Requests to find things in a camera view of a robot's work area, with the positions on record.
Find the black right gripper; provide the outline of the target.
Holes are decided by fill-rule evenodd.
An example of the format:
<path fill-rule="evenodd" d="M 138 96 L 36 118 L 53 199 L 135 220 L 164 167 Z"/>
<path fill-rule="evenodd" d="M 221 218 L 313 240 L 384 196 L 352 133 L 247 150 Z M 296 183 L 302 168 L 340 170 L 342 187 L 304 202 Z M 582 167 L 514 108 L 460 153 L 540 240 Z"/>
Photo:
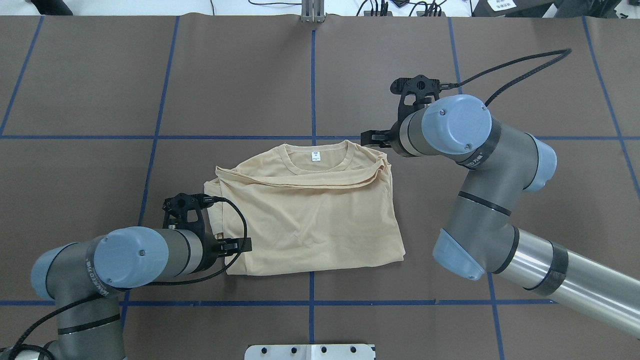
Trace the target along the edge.
<path fill-rule="evenodd" d="M 366 130 L 359 135 L 359 144 L 381 149 L 391 148 L 396 153 L 402 153 L 403 148 L 399 138 L 399 127 L 396 122 L 387 130 Z"/>

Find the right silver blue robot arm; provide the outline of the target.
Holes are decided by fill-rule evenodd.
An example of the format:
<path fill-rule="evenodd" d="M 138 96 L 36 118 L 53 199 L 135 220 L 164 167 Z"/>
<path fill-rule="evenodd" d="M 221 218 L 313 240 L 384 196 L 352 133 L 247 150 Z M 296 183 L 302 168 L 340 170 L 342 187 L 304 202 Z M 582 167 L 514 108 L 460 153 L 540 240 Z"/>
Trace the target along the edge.
<path fill-rule="evenodd" d="M 403 157 L 446 157 L 468 171 L 432 251 L 443 268 L 473 281 L 499 275 L 639 337 L 637 279 L 510 224 L 522 194 L 553 178 L 557 155 L 551 146 L 501 123 L 472 95 L 435 100 L 400 116 L 388 130 L 362 132 L 359 141 Z"/>

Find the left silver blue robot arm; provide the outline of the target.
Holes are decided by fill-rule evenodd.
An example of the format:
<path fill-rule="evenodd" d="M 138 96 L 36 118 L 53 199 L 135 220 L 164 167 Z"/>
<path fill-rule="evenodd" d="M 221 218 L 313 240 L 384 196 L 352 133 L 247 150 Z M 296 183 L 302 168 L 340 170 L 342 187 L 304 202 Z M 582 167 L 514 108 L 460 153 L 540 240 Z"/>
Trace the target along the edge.
<path fill-rule="evenodd" d="M 1 350 L 3 360 L 125 360 L 119 296 L 178 285 L 218 258 L 252 250 L 251 239 L 199 237 L 185 229 L 127 227 L 46 251 L 30 282 L 55 310 Z"/>

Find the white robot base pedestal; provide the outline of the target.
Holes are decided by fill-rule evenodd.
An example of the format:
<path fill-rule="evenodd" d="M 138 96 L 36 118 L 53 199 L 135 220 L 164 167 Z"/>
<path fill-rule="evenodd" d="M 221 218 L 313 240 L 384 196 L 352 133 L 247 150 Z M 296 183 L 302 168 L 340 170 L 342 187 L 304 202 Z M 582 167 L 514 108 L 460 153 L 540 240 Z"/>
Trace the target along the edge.
<path fill-rule="evenodd" d="M 374 344 L 263 344 L 251 345 L 245 360 L 376 360 Z"/>

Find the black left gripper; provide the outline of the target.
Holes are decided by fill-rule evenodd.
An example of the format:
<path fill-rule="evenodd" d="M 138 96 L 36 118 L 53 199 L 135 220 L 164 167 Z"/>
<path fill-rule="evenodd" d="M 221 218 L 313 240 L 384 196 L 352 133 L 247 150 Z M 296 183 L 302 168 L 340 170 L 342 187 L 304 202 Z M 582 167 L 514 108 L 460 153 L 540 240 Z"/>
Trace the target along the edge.
<path fill-rule="evenodd" d="M 215 238 L 214 235 L 206 235 L 202 243 L 202 250 L 203 261 L 214 261 L 222 257 L 251 252 L 253 250 L 252 238 Z"/>

